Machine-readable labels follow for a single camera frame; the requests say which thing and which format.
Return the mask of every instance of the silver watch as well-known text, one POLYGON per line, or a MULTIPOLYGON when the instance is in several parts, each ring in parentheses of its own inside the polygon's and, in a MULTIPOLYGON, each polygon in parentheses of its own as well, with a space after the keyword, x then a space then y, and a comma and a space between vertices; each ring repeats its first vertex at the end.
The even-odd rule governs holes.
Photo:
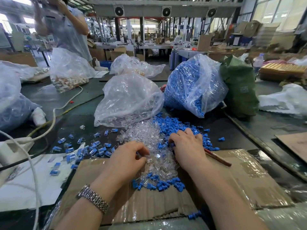
POLYGON ((106 201, 104 201, 99 194, 90 188, 90 184, 83 186, 82 190, 76 196, 77 199, 81 197, 86 198, 88 201, 94 204, 100 211, 102 211, 103 214, 105 214, 109 208, 106 201))

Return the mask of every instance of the blue plastic crate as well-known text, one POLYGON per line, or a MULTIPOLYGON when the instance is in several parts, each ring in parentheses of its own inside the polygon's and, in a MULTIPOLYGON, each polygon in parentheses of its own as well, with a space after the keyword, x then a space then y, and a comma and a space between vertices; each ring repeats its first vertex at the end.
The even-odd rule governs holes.
POLYGON ((106 67, 106 68, 108 68, 109 70, 110 70, 110 68, 111 68, 111 64, 112 64, 112 62, 111 61, 99 61, 99 63, 100 63, 100 66, 101 67, 106 67))

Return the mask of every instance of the person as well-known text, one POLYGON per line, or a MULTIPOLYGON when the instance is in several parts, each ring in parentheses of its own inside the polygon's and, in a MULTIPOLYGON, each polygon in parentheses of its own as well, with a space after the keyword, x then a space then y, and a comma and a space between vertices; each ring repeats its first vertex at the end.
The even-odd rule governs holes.
MULTIPOLYGON (((268 230, 206 158, 201 134, 194 136, 191 129, 187 128, 184 132, 179 130, 177 133, 172 133, 169 142, 175 143, 176 160, 200 190, 217 230, 268 230)), ((144 156, 148 154, 148 149, 140 142, 131 141, 119 146, 90 188, 109 203, 117 190, 123 184, 130 182, 145 165, 144 156), (136 159, 136 151, 143 157, 136 159)), ((81 197, 56 230, 96 230, 99 228, 101 218, 102 212, 86 198, 81 197)))
POLYGON ((89 32, 83 13, 67 5, 68 0, 47 0, 49 5, 57 6, 63 14, 56 18, 43 17, 39 3, 34 2, 35 29, 40 36, 52 34, 57 47, 65 48, 85 58, 91 63, 92 57, 87 46, 89 32))

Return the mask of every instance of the fan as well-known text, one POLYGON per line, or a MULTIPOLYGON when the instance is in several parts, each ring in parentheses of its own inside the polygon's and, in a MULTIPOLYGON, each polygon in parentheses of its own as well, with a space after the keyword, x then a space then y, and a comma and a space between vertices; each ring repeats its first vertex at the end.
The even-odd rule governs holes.
POLYGON ((124 7, 123 6, 114 6, 114 12, 116 17, 124 17, 124 7))
POLYGON ((172 12, 171 6, 163 6, 161 17, 169 17, 171 15, 171 12, 172 12))
POLYGON ((206 18, 212 18, 216 14, 217 8, 209 9, 206 15, 206 18))

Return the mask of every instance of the water bottle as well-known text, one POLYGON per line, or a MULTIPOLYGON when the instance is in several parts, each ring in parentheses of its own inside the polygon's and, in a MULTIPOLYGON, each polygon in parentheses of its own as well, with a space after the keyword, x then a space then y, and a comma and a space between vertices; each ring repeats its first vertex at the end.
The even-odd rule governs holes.
POLYGON ((255 71, 256 74, 258 74, 259 69, 263 66, 263 62, 264 62, 263 55, 264 55, 264 54, 261 53, 261 54, 259 54, 258 57, 256 57, 256 58, 254 59, 254 64, 253 64, 253 66, 254 66, 254 71, 255 71))

